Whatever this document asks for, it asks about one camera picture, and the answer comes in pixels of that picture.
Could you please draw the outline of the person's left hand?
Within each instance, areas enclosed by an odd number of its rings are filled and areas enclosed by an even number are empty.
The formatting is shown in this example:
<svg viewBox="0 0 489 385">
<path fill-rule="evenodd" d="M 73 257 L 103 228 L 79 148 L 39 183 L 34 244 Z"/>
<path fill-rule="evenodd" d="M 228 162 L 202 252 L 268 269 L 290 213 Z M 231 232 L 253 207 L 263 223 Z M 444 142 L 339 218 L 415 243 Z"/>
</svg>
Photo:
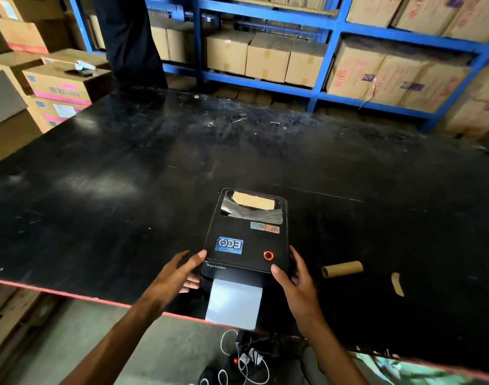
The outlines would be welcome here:
<svg viewBox="0 0 489 385">
<path fill-rule="evenodd" d="M 183 277 L 177 274 L 177 269 L 181 266 L 182 259 L 188 254 L 189 251 L 176 254 L 163 267 L 158 276 L 143 293 L 142 299 L 154 319 L 161 316 L 166 307 L 178 294 L 197 290 L 201 287 L 201 278 L 194 274 L 197 268 L 192 271 L 189 277 Z"/>
</svg>

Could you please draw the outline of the person's right hand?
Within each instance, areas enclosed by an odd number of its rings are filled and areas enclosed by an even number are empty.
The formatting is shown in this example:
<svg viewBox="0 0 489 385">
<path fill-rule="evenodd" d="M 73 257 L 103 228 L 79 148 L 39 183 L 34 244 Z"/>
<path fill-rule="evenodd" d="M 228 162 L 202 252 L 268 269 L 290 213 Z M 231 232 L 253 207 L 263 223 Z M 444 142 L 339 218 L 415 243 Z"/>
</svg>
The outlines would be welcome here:
<svg viewBox="0 0 489 385">
<path fill-rule="evenodd" d="M 314 327 L 325 324 L 325 319 L 304 260 L 292 245 L 289 249 L 295 261 L 296 273 L 295 277 L 290 278 L 294 284 L 294 291 L 285 296 L 300 333 L 307 338 Z"/>
</svg>

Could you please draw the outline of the black label printer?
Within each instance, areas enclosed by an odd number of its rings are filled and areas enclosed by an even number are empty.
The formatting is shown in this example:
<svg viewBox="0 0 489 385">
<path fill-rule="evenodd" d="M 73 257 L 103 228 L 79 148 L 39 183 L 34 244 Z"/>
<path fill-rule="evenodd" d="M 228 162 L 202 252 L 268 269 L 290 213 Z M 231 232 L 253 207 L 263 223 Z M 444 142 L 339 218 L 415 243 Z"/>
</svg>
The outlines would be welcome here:
<svg viewBox="0 0 489 385">
<path fill-rule="evenodd" d="M 236 204 L 234 193 L 274 199 L 274 210 Z M 269 194 L 223 188 L 219 193 L 204 242 L 207 257 L 201 266 L 203 278 L 265 288 L 273 283 L 271 265 L 285 273 L 292 270 L 289 248 L 288 202 Z"/>
</svg>

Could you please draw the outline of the person's right forearm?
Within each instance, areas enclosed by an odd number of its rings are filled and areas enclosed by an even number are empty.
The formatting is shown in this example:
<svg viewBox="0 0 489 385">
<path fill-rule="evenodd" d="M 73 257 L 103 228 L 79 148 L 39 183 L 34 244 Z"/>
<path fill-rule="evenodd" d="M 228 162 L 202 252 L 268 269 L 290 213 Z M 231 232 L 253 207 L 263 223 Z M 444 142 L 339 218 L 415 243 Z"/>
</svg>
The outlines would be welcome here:
<svg viewBox="0 0 489 385">
<path fill-rule="evenodd" d="M 331 385 L 369 385 L 322 317 L 303 316 L 296 323 Z"/>
</svg>

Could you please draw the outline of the person's left forearm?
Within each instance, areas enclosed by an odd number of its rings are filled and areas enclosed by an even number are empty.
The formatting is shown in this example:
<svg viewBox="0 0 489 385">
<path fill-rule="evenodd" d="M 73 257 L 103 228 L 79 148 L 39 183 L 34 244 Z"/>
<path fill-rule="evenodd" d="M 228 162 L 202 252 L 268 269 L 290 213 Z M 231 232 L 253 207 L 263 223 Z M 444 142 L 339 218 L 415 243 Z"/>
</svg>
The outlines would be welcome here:
<svg viewBox="0 0 489 385">
<path fill-rule="evenodd" d="M 114 385 L 141 338 L 162 312 L 160 304 L 138 300 L 59 385 Z"/>
</svg>

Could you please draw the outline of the white label paper strip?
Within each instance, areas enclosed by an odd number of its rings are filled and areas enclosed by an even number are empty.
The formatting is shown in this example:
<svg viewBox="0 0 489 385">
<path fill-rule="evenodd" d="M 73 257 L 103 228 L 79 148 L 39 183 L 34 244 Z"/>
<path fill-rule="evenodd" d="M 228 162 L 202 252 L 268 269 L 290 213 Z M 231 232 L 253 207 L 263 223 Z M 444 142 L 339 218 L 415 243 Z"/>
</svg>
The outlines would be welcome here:
<svg viewBox="0 0 489 385">
<path fill-rule="evenodd" d="M 262 292 L 260 287 L 215 279 L 205 321 L 242 330 L 254 330 Z"/>
</svg>

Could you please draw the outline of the brown cardboard tube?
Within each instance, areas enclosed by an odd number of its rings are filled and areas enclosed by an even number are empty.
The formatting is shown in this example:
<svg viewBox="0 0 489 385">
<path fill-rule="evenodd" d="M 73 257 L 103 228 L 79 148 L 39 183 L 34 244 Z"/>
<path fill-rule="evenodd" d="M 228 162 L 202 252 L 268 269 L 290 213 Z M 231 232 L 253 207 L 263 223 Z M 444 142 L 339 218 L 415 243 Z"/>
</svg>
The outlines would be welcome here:
<svg viewBox="0 0 489 385">
<path fill-rule="evenodd" d="M 360 261 L 350 261 L 322 267 L 322 275 L 325 279 L 358 274 L 363 271 L 364 267 Z"/>
</svg>

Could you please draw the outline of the brown cardboard roll in printer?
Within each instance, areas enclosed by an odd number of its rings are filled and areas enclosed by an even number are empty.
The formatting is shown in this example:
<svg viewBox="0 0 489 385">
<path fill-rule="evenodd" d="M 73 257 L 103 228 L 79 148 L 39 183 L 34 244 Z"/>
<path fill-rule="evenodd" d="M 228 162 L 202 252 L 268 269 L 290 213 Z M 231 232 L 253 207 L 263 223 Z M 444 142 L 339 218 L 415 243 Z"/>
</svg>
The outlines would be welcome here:
<svg viewBox="0 0 489 385">
<path fill-rule="evenodd" d="M 271 198 L 267 198 L 260 195 L 246 194 L 242 192 L 234 191 L 231 196 L 232 200 L 243 207 L 261 209 L 261 210 L 274 210 L 276 201 Z"/>
</svg>

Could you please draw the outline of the black power strip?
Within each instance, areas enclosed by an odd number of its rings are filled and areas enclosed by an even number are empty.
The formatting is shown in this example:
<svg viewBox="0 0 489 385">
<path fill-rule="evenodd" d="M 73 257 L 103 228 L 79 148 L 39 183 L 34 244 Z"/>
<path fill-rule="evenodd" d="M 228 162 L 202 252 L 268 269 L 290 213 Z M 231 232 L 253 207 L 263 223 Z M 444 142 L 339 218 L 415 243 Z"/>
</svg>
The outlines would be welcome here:
<svg viewBox="0 0 489 385">
<path fill-rule="evenodd" d="M 229 356 L 230 385 L 269 385 L 271 370 L 259 346 L 255 341 L 240 344 Z"/>
</svg>

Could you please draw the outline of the green patterned cloth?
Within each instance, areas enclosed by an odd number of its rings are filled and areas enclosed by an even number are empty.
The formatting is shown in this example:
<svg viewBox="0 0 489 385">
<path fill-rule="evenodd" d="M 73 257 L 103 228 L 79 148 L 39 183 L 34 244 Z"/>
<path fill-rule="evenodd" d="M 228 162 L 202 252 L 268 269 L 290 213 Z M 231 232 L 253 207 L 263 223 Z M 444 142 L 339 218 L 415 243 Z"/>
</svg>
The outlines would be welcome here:
<svg viewBox="0 0 489 385">
<path fill-rule="evenodd" d="M 351 355 L 369 385 L 489 385 L 489 377 L 463 370 L 438 369 L 362 353 Z"/>
</svg>

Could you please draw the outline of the wooden pallet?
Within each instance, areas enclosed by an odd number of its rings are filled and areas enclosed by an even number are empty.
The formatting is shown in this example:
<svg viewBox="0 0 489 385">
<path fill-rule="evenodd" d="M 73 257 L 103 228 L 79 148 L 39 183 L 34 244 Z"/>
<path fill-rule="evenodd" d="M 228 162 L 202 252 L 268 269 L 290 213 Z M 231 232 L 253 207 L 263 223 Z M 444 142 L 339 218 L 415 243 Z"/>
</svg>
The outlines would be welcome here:
<svg viewBox="0 0 489 385">
<path fill-rule="evenodd" d="M 57 295 L 0 284 L 0 385 L 63 301 Z"/>
</svg>

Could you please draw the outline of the row of plain cardboard boxes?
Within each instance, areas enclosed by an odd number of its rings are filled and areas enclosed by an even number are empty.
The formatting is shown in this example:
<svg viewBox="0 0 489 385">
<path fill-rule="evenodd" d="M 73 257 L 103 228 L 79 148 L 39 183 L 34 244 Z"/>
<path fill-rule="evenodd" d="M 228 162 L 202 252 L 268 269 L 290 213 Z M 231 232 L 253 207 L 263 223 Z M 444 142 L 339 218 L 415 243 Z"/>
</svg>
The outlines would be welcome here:
<svg viewBox="0 0 489 385">
<path fill-rule="evenodd" d="M 273 83 L 286 83 L 298 88 L 313 88 L 322 70 L 327 45 L 302 40 L 309 53 L 297 61 L 292 38 L 266 33 L 217 31 L 203 37 L 202 62 L 210 70 L 224 74 L 251 77 Z M 194 50 L 194 23 L 192 41 L 188 49 Z"/>
</svg>

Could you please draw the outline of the stack of pink-striped cardboard boxes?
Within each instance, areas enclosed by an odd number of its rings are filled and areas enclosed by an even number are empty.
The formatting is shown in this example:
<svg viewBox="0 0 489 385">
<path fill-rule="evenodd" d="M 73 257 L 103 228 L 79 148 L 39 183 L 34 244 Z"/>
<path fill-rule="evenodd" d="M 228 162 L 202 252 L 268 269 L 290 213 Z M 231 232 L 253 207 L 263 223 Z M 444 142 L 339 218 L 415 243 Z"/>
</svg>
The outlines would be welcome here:
<svg viewBox="0 0 489 385">
<path fill-rule="evenodd" d="M 76 47 L 74 14 L 61 0 L 0 0 L 0 71 L 43 133 L 107 95 L 107 58 Z M 95 71 L 78 72 L 81 60 Z"/>
</svg>

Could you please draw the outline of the stack of red-print cardboard boxes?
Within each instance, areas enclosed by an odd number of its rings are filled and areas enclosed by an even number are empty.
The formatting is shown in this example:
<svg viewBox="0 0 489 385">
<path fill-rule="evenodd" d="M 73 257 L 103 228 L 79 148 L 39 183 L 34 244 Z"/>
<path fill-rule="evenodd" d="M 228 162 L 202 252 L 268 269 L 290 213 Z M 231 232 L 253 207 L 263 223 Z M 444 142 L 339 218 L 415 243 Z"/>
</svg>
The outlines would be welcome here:
<svg viewBox="0 0 489 385">
<path fill-rule="evenodd" d="M 489 0 L 341 0 L 329 49 L 326 95 L 489 132 Z"/>
</svg>

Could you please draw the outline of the blue metal shelf rack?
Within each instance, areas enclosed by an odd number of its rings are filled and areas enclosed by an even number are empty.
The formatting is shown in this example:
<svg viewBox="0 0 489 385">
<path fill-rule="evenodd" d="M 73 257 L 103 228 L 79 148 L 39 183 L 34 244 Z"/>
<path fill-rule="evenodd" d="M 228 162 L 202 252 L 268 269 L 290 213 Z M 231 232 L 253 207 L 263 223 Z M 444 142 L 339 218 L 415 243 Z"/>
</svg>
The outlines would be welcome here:
<svg viewBox="0 0 489 385">
<path fill-rule="evenodd" d="M 430 36 L 409 31 L 382 28 L 378 26 L 360 25 L 346 20 L 350 11 L 352 0 L 327 0 L 323 11 L 305 10 L 303 8 L 289 7 L 288 5 L 267 3 L 260 4 L 257 0 L 142 0 L 146 6 L 155 11 L 173 12 L 174 17 L 190 17 L 194 23 L 194 51 L 195 65 L 185 66 L 172 61 L 164 61 L 164 71 L 177 75 L 195 77 L 199 90 L 203 89 L 203 82 L 211 80 L 221 83 L 231 83 L 248 88 L 257 88 L 271 92 L 278 92 L 292 96 L 307 98 L 306 111 L 314 112 L 318 101 L 342 103 L 358 108 L 378 110 L 402 116 L 410 116 L 425 120 L 419 126 L 419 131 L 428 133 L 433 131 L 446 112 L 457 102 L 460 95 L 465 92 L 468 84 L 476 77 L 489 61 L 489 42 L 475 43 L 454 38 Z M 224 74 L 223 72 L 209 71 L 203 66 L 203 39 L 201 23 L 203 18 L 209 17 L 215 21 L 217 28 L 221 28 L 221 13 L 229 13 L 238 16 L 275 20 L 283 23 L 297 24 L 318 28 L 316 39 L 327 45 L 327 51 L 322 62 L 322 70 L 318 72 L 315 86 L 312 89 L 298 88 L 286 83 L 273 83 L 251 77 L 240 77 Z M 435 113 L 427 113 L 401 107 L 388 106 L 371 101 L 365 102 L 359 99 L 340 97 L 323 92 L 326 70 L 330 68 L 338 41 L 342 34 L 356 34 L 363 37 L 386 39 L 396 43 L 422 45 L 442 50 L 453 50 L 474 54 L 471 62 L 471 71 L 458 87 L 451 93 L 448 100 L 442 104 Z"/>
</svg>

